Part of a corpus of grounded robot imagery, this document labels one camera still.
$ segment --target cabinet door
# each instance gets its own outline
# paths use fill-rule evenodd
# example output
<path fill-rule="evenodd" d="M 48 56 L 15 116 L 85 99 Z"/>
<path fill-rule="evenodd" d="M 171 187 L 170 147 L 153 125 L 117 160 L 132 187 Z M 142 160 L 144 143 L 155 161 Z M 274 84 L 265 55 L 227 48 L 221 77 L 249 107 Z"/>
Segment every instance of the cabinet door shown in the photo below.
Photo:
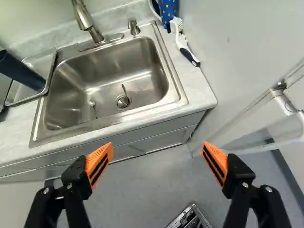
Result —
<path fill-rule="evenodd" d="M 112 162 L 118 162 L 129 158 L 141 156 L 147 153 L 159 151 L 175 145 L 185 143 L 196 125 L 181 128 L 165 134 L 159 134 L 147 139 L 138 140 L 113 148 L 114 157 Z M 44 166 L 38 169 L 32 169 L 4 177 L 0 177 L 0 182 L 16 182 L 16 181 L 40 181 L 60 176 L 76 158 L 58 162 L 56 164 Z"/>
<path fill-rule="evenodd" d="M 88 142 L 83 145 L 67 148 L 65 150 L 50 152 L 49 154 L 28 159 L 26 161 L 20 161 L 14 164 L 5 165 L 0 168 L 0 176 L 7 176 L 22 171 L 29 171 L 57 162 L 66 161 L 68 159 L 72 159 L 83 154 L 86 155 L 108 142 L 112 142 L 113 147 L 116 147 L 125 145 L 126 143 L 136 142 L 139 140 L 150 138 L 155 135 L 168 133 L 188 126 L 191 127 L 193 125 L 196 125 L 201 120 L 204 113 L 205 111 L 190 114 L 173 120 L 157 123 L 133 131 L 111 136 L 108 138 Z M 127 154 L 129 154 L 127 151 L 123 152 L 120 157 L 125 157 Z"/>
<path fill-rule="evenodd" d="M 147 139 L 116 146 L 114 147 L 113 161 L 117 162 L 183 144 L 190 138 L 195 127 L 196 125 L 193 125 Z"/>

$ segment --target faucet base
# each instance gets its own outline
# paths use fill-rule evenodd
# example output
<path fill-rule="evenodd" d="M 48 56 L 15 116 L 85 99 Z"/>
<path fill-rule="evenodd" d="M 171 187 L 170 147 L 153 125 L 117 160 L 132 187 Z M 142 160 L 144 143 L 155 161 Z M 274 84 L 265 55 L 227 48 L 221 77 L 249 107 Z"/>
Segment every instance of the faucet base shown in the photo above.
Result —
<path fill-rule="evenodd" d="M 97 44 L 105 40 L 103 35 L 100 34 L 100 32 L 95 28 L 95 26 L 92 26 L 88 32 L 91 34 L 92 39 Z"/>
<path fill-rule="evenodd" d="M 100 47 L 101 45 L 105 45 L 105 44 L 111 43 L 113 41 L 120 40 L 120 39 L 124 38 L 124 34 L 123 33 L 115 33 L 115 34 L 107 35 L 103 38 L 104 39 L 102 41 L 98 42 L 98 43 L 93 43 L 91 40 L 89 40 L 88 42 L 85 42 L 84 44 L 81 44 L 78 51 L 81 52 L 81 51 L 91 50 L 91 49 Z"/>

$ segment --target backsplash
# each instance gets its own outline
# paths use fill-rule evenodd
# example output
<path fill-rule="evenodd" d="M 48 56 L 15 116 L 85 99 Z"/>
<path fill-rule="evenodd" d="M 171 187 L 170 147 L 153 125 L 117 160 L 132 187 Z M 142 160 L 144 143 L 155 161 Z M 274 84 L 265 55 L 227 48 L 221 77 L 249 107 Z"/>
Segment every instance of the backsplash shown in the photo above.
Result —
<path fill-rule="evenodd" d="M 154 19 L 147 0 L 132 1 L 118 7 L 92 13 L 92 16 L 102 34 L 115 33 L 122 28 L 127 30 L 130 17 L 136 17 L 139 24 Z M 89 33 L 81 31 L 76 21 L 73 20 L 35 36 L 24 38 L 23 41 L 6 48 L 19 58 L 25 58 L 51 47 L 64 47 L 89 39 L 91 39 Z"/>

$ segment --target white wall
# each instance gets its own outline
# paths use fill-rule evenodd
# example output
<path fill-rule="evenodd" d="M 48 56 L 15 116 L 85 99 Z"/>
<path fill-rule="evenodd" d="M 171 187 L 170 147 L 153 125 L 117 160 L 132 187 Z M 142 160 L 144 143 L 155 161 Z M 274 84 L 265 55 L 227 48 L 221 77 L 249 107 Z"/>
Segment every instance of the white wall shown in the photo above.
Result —
<path fill-rule="evenodd" d="M 234 116 L 304 57 L 302 0 L 181 0 L 180 15 L 218 99 L 190 143 L 216 142 Z"/>
<path fill-rule="evenodd" d="M 133 0 L 84 0 L 91 13 Z M 0 44 L 21 42 L 74 20 L 71 0 L 0 0 Z"/>

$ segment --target stainless steel tray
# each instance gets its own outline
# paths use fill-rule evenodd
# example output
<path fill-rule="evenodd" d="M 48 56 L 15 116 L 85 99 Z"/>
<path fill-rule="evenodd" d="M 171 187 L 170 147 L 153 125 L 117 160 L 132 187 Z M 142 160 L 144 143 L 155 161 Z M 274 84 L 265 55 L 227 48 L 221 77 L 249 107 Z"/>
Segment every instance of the stainless steel tray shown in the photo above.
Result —
<path fill-rule="evenodd" d="M 17 105 L 46 94 L 51 82 L 55 60 L 56 48 L 47 49 L 22 60 L 24 64 L 45 79 L 45 87 L 41 92 L 38 92 L 14 80 L 5 100 L 5 106 Z"/>

